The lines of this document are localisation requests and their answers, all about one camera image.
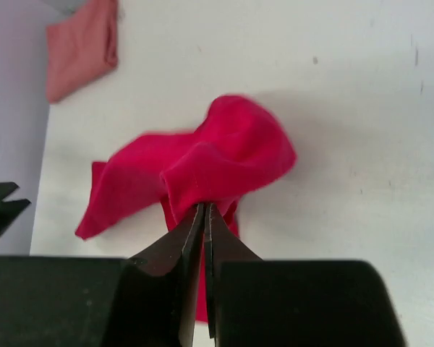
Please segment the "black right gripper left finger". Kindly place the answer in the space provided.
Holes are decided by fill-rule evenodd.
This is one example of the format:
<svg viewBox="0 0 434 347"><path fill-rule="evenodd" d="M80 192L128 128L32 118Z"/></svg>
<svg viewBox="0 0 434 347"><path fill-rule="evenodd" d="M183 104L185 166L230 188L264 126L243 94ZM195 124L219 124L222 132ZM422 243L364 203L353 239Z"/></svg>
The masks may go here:
<svg viewBox="0 0 434 347"><path fill-rule="evenodd" d="M0 346L191 346L204 214L128 259L0 257Z"/></svg>

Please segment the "folded salmon pink t shirt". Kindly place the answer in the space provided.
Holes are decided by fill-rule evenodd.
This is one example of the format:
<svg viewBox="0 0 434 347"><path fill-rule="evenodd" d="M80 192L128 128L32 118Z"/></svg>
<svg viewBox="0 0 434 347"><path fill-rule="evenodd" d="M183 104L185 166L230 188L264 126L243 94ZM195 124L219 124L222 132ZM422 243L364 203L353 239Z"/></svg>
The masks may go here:
<svg viewBox="0 0 434 347"><path fill-rule="evenodd" d="M118 12L118 1L87 1L70 18L46 28L50 104L117 67Z"/></svg>

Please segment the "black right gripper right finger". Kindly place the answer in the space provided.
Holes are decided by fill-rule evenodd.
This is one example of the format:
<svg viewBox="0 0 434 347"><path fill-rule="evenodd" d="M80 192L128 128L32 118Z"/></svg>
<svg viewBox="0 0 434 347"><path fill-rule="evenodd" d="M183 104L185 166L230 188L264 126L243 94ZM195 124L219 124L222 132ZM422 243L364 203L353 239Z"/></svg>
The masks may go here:
<svg viewBox="0 0 434 347"><path fill-rule="evenodd" d="M362 260L263 260L215 205L204 222L209 335L217 346L404 346L386 285Z"/></svg>

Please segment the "bright red t shirt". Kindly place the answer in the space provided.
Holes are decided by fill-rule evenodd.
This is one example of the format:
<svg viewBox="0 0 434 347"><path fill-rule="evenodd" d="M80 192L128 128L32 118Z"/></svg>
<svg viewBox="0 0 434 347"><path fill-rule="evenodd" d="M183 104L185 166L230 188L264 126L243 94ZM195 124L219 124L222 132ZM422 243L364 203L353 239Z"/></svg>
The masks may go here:
<svg viewBox="0 0 434 347"><path fill-rule="evenodd" d="M75 233L89 239L160 204L169 230L200 202L238 233L241 198L288 173L297 155L276 117L241 95L215 99L190 132L149 133L92 164L88 207Z"/></svg>

